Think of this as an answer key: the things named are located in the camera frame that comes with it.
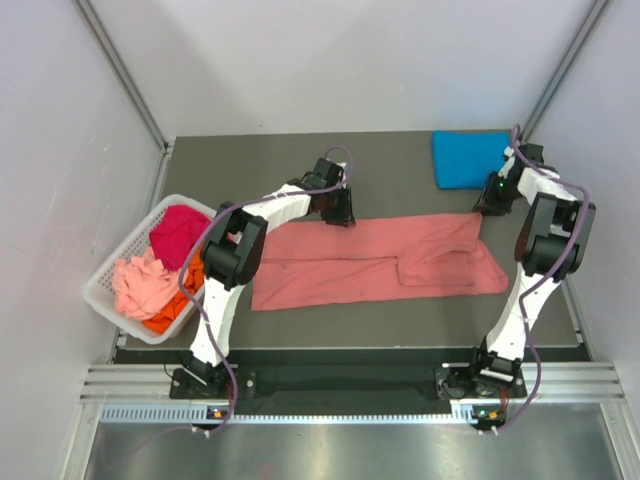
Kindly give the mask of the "salmon pink t shirt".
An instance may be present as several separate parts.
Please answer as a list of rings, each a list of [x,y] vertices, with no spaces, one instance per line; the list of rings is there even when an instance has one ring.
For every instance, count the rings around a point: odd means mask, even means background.
[[[508,276],[480,240],[477,213],[287,223],[266,238],[251,308],[500,294]]]

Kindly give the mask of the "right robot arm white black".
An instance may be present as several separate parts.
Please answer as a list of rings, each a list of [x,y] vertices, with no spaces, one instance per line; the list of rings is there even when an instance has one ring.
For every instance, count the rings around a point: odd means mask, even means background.
[[[543,147],[516,140],[490,173],[473,210],[503,216],[522,198],[529,211],[514,247],[516,279],[495,326],[476,350],[466,380],[487,396],[520,379],[532,327],[552,293],[582,264],[596,213],[587,191],[547,166]]]

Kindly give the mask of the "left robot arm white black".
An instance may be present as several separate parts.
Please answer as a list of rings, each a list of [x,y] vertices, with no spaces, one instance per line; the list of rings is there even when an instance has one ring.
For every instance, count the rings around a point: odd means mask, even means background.
[[[229,337],[237,303],[258,272],[269,233],[286,223],[318,213],[329,225],[351,227],[353,163],[336,163],[328,154],[300,178],[283,184],[260,199],[220,205],[216,216],[196,241],[203,264],[204,293],[198,301],[198,329],[189,347],[191,358],[183,370],[205,396],[239,393],[228,361]]]

